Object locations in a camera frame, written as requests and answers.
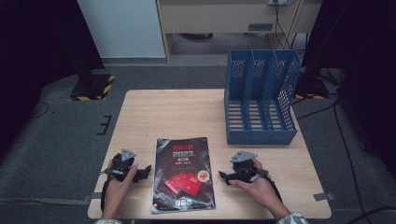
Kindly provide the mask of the black tape floor mark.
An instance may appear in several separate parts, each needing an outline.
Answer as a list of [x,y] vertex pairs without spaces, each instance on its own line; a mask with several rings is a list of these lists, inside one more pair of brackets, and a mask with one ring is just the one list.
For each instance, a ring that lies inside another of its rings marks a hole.
[[108,127],[109,127],[109,124],[110,124],[110,122],[112,120],[112,116],[111,115],[105,115],[104,119],[106,119],[106,121],[100,123],[100,126],[103,128],[103,130],[101,132],[97,133],[96,135],[106,135]]

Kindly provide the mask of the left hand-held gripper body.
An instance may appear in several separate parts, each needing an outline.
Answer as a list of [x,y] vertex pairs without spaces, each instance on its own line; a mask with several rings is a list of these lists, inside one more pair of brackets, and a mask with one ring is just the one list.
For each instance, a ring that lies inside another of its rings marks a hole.
[[114,156],[111,166],[105,169],[105,173],[122,182],[133,165],[135,156],[135,153],[123,148],[120,153]]

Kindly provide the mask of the blue plastic file rack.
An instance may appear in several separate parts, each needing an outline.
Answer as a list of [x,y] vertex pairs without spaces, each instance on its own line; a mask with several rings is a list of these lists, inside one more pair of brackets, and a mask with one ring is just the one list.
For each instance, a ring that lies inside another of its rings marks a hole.
[[232,49],[224,111],[229,145],[288,145],[297,134],[291,100],[301,68],[294,49]]

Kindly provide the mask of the white panel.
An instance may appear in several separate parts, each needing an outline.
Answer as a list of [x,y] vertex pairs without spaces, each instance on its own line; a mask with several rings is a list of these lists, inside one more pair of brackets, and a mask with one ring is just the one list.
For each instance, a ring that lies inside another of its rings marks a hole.
[[156,0],[78,0],[102,58],[164,58]]

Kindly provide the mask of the striped black stand base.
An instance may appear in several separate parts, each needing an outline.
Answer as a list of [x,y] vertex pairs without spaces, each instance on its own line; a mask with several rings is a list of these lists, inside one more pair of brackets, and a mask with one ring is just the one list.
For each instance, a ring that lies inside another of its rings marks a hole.
[[296,99],[326,99],[329,98],[329,91],[318,74],[308,74],[300,72],[295,88]]
[[115,77],[106,75],[93,75],[92,82],[83,83],[79,80],[70,93],[72,101],[104,100],[109,93]]

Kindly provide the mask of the person's right hand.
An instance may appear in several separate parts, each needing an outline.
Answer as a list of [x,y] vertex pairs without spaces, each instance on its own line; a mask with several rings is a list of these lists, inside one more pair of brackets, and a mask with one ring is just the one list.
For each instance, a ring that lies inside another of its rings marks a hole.
[[278,199],[270,182],[265,178],[258,177],[252,183],[240,180],[235,182],[236,184],[232,186],[249,193],[258,204],[265,207],[272,214],[275,220],[280,220],[282,217],[291,214],[291,211]]

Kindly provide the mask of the beige wooden desk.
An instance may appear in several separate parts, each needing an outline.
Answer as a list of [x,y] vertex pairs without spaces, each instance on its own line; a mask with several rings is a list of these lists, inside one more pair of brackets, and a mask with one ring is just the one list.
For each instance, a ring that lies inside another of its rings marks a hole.
[[267,0],[156,0],[165,57],[179,34],[264,33],[274,49],[289,49],[296,34],[312,32],[323,0],[294,0],[269,6]]

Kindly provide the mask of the person's left hand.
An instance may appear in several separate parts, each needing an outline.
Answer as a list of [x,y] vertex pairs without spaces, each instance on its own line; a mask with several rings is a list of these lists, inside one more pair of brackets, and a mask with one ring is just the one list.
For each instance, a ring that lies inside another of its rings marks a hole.
[[106,189],[105,208],[102,213],[102,218],[117,219],[119,217],[121,206],[133,184],[133,178],[137,168],[138,164],[132,165],[123,181],[119,181],[115,177],[110,178]]

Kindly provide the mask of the black magazine with red print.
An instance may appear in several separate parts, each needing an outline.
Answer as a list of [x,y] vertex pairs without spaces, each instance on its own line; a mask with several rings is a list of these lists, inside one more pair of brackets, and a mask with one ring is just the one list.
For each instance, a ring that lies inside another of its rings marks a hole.
[[206,137],[158,139],[152,185],[152,214],[216,208]]

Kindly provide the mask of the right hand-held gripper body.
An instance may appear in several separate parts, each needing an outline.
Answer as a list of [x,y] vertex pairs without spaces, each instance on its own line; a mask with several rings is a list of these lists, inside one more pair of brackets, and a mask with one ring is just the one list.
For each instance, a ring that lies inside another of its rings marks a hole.
[[258,177],[268,177],[269,174],[266,170],[259,169],[255,166],[253,159],[257,156],[257,153],[238,150],[230,159],[230,162],[233,164],[234,173],[231,174],[229,179],[252,183]]

